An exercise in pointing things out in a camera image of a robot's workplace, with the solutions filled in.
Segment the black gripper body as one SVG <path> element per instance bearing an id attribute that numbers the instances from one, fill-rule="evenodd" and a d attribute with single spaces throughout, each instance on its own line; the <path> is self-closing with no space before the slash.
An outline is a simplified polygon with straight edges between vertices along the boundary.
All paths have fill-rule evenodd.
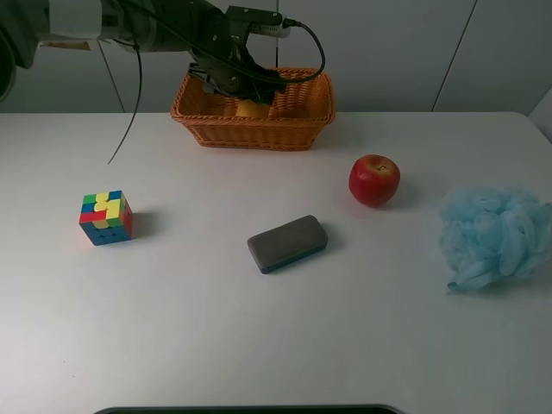
<path id="1" fill-rule="evenodd" d="M 196 63 L 189 73 L 227 97 L 271 103 L 285 91 L 278 72 L 258 65 L 247 49 L 254 22 L 274 22 L 280 13 L 229 6 L 226 11 L 209 10 L 202 17 L 198 47 L 191 50 Z"/>

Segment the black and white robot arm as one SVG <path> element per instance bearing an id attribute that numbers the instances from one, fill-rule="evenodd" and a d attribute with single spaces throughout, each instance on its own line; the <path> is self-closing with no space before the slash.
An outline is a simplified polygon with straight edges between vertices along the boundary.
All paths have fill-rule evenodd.
<path id="1" fill-rule="evenodd" d="M 270 10 L 221 11 L 207 1 L 3 1 L 1 96 L 41 43 L 110 40 L 141 53 L 187 52 L 190 75 L 215 91 L 270 104 L 285 81 L 254 61 L 247 42 L 251 34 L 287 36 L 283 21 Z"/>

